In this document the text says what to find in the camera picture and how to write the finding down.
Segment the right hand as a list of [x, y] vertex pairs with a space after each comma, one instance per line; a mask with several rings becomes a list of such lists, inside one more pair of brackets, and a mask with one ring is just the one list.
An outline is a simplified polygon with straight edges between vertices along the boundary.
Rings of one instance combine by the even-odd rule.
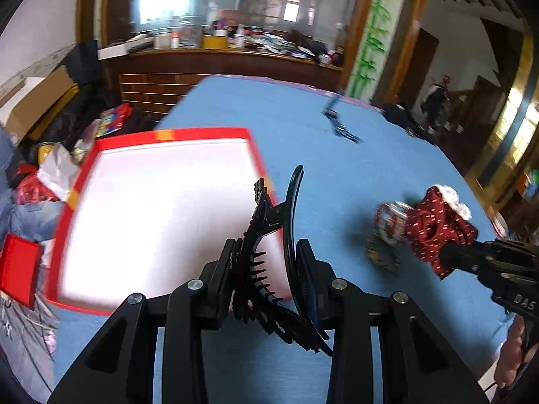
[[522, 349], [522, 339], [525, 336], [525, 320], [516, 315], [508, 330], [497, 366], [494, 371], [494, 381], [499, 388], [509, 387], [517, 376], [517, 370], [522, 363], [528, 363], [534, 356], [537, 346], [527, 352]]

